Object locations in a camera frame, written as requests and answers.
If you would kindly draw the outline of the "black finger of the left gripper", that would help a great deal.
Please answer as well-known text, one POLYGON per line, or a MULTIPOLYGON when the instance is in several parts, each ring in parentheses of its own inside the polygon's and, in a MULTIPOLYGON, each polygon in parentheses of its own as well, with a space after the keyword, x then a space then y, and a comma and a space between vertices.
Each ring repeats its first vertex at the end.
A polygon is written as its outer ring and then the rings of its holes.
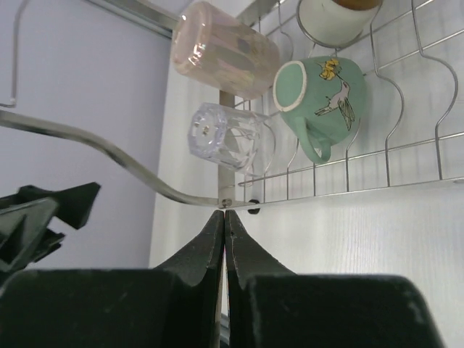
POLYGON ((78 230, 88 222, 101 186, 87 183, 61 191, 28 185, 1 198, 1 272, 14 273, 58 250, 65 238, 49 228, 58 218, 78 230))

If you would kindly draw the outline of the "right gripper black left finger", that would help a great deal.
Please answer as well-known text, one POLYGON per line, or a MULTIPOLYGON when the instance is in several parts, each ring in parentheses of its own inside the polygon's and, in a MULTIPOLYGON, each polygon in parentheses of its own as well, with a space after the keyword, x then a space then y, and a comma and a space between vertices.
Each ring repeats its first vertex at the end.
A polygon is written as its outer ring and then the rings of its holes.
POLYGON ((217 347, 224 214, 152 269, 27 270, 1 288, 3 347, 217 347))

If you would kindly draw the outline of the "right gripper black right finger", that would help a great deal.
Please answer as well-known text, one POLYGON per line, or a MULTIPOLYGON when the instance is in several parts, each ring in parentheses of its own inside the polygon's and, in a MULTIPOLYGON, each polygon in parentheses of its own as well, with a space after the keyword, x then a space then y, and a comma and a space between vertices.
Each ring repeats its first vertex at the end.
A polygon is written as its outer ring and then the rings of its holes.
POLYGON ((232 347, 443 347, 420 291, 398 275, 298 275, 225 213, 232 347))

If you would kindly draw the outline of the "clear glass cup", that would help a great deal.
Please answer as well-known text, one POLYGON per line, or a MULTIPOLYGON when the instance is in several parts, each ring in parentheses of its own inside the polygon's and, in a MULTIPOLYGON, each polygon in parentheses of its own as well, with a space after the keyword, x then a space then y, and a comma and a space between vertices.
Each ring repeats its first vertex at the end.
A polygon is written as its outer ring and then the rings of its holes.
POLYGON ((270 117, 219 104, 198 108, 187 137, 192 155, 252 178, 266 174, 276 153, 270 117))

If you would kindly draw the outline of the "teal cup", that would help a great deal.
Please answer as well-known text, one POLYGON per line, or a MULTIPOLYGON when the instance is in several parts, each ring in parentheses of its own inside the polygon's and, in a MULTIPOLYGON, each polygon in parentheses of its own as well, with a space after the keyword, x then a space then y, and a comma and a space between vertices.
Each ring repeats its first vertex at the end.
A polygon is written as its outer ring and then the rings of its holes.
POLYGON ((315 164, 327 163, 331 147, 355 133, 366 100, 362 70, 343 57, 287 62, 273 82, 276 109, 294 132, 306 157, 315 164))

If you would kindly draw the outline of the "steel two-tier dish rack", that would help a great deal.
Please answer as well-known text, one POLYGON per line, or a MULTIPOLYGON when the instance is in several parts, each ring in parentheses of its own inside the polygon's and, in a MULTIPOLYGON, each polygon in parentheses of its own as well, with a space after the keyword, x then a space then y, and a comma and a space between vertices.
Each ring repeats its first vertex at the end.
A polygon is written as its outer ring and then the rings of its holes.
POLYGON ((388 107, 386 120, 369 117, 336 148, 329 162, 304 159, 283 131, 283 159, 258 178, 220 170, 215 198, 180 192, 114 144, 80 128, 1 110, 1 125, 79 142, 105 154, 151 190, 183 204, 251 207, 317 196, 463 182, 463 3, 394 1, 372 30, 344 50, 360 58, 371 101, 388 107))

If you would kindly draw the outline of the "pink translucent tumbler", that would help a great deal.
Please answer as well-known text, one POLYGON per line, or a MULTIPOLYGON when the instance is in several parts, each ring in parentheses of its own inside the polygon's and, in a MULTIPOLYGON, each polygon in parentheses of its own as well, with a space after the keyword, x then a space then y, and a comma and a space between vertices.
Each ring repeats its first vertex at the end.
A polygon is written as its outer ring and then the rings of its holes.
POLYGON ((181 75, 247 100, 262 96, 281 66, 273 41, 207 1, 181 15, 170 58, 181 75))

